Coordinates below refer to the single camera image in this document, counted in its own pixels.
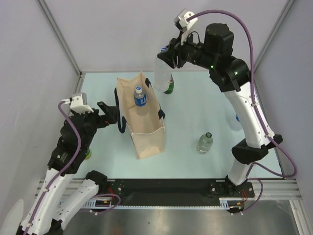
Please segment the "clear unlabelled plastic water bottle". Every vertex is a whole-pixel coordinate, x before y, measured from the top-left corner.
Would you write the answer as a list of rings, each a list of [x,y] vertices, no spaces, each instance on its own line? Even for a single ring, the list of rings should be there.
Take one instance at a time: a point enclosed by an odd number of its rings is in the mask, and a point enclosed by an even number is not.
[[[172,68],[159,58],[155,60],[154,86],[158,91],[168,90],[171,80]]]

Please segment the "blue label water bottle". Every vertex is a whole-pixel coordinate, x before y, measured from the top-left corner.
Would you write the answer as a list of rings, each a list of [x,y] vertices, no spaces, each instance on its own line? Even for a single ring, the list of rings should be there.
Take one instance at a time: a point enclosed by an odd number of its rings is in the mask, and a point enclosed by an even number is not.
[[[140,116],[145,116],[148,112],[147,96],[141,86],[136,86],[134,90],[134,104],[136,112]]]

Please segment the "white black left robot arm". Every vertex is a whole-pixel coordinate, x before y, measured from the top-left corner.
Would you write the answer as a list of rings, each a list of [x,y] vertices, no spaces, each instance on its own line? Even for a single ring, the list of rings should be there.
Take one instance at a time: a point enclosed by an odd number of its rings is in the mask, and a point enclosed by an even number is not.
[[[118,106],[108,106],[98,102],[98,109],[76,111],[71,108],[72,116],[58,108],[65,117],[61,136],[51,153],[42,188],[26,218],[20,223],[18,235],[61,235],[69,221],[82,206],[96,195],[111,197],[106,175],[93,170],[89,172],[79,188],[64,202],[60,200],[68,184],[77,173],[81,163],[100,128],[118,121]]]

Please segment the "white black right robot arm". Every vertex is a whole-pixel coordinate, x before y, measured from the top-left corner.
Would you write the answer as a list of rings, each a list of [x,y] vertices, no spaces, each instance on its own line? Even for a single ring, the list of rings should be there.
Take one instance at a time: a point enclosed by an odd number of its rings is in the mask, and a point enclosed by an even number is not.
[[[181,43],[183,34],[173,38],[157,58],[169,67],[181,68],[189,62],[209,70],[210,78],[233,106],[245,138],[231,152],[235,158],[224,188],[230,196],[238,196],[246,183],[246,174],[253,162],[261,160],[283,138],[275,134],[266,121],[260,121],[254,110],[257,97],[251,94],[251,75],[246,62],[232,56],[234,34],[223,23],[206,27],[204,42],[195,43],[188,36]]]

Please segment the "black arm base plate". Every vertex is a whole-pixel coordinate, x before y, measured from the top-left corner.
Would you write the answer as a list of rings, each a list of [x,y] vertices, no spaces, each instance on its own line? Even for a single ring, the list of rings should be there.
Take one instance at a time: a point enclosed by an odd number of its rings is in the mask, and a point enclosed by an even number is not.
[[[225,179],[110,179],[107,188],[125,206],[204,206],[255,196],[251,182],[233,186]]]

